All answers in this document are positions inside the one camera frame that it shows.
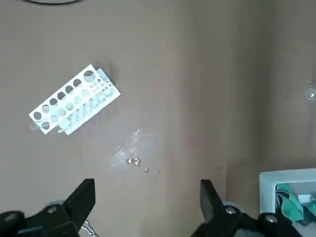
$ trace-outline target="black cable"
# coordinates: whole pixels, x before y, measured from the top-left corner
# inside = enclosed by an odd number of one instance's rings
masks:
[[[70,4],[78,3],[83,0],[71,0],[71,1],[66,1],[66,2],[43,2],[43,1],[34,1],[34,0],[23,0],[23,1],[37,4],[37,5],[62,6],[62,5],[70,5]]]

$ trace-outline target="metal screw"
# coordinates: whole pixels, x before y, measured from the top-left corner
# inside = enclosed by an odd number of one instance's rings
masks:
[[[229,214],[235,214],[236,213],[236,210],[234,208],[232,208],[231,206],[227,207],[226,211]]]
[[[48,213],[53,213],[57,211],[57,207],[56,206],[52,206],[50,209],[47,210]]]
[[[269,221],[270,223],[277,222],[277,218],[274,215],[266,215],[266,220]]]

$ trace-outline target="green cloth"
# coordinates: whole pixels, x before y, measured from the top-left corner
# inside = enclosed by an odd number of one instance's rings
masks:
[[[316,203],[314,201],[309,202],[309,203],[304,203],[303,204],[307,209],[314,215],[316,216]]]
[[[284,191],[289,194],[289,198],[278,194],[278,191]],[[296,196],[292,194],[291,189],[286,184],[279,184],[276,188],[276,194],[282,198],[281,213],[290,219],[292,222],[304,220],[304,211],[300,202],[297,200]],[[314,205],[313,213],[316,213],[316,206]]]

